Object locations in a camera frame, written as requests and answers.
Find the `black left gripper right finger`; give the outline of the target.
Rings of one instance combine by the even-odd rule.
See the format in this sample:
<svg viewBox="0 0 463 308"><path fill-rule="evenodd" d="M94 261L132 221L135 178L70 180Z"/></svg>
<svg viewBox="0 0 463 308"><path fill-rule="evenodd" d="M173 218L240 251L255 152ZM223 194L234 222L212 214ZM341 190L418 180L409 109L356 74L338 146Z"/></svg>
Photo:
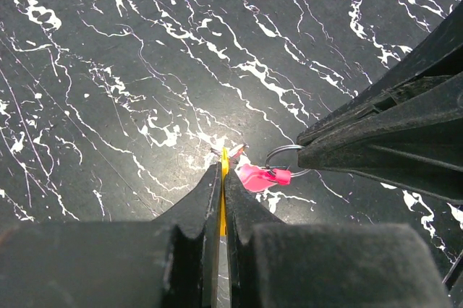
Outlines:
<svg viewBox="0 0 463 308"><path fill-rule="evenodd" d="M225 178L233 307L450 307L430 250L404 224L283 222Z"/></svg>

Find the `keyring with pink strap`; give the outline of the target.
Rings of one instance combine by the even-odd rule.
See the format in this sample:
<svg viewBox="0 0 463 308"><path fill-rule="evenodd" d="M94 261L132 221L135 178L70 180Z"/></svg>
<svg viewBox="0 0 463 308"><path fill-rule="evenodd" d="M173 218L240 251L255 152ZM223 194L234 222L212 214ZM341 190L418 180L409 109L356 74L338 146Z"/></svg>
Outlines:
<svg viewBox="0 0 463 308"><path fill-rule="evenodd" d="M301 145L283 145L277 147L267 154L264 167L246 163L239 168L237 174L239 180L246 190L253 193L263 192L276 185L290 185L293 178L304 176L309 169L291 172L288 166L271 166L271 159L286 151L299 151L301 149L303 149Z"/></svg>

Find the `yellow key tag with key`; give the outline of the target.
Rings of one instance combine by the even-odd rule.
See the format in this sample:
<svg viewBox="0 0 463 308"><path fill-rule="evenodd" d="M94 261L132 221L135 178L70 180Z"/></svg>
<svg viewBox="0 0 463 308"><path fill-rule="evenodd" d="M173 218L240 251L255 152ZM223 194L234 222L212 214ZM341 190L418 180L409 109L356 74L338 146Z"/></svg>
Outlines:
<svg viewBox="0 0 463 308"><path fill-rule="evenodd" d="M225 203L225 178L232 166L239 163L239 157L246 150L248 145L242 143L231 149L229 152L225 147L221 150L211 148L211 152L218 156L221 163L221 211L220 211L220 236L226 235L226 203Z"/></svg>

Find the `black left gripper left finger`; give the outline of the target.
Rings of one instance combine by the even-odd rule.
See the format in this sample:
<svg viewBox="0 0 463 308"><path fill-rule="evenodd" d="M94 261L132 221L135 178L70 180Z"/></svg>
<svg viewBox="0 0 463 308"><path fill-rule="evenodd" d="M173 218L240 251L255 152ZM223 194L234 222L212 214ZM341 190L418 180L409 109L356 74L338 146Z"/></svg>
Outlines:
<svg viewBox="0 0 463 308"><path fill-rule="evenodd" d="M210 307L221 165L151 221L48 222L1 235L3 307Z"/></svg>

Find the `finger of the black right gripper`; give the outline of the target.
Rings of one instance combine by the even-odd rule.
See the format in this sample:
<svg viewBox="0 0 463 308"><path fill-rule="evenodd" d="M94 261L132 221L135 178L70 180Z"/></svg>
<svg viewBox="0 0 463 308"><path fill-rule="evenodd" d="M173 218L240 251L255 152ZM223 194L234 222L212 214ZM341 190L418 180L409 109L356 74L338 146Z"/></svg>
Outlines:
<svg viewBox="0 0 463 308"><path fill-rule="evenodd" d="M309 145L343 121L355 121L366 109L413 85L423 77L454 76L462 72L462 4L395 67L350 102L338 107L297 136L298 145Z"/></svg>
<svg viewBox="0 0 463 308"><path fill-rule="evenodd" d="M462 75L423 77L325 131L301 168L339 171L462 203Z"/></svg>

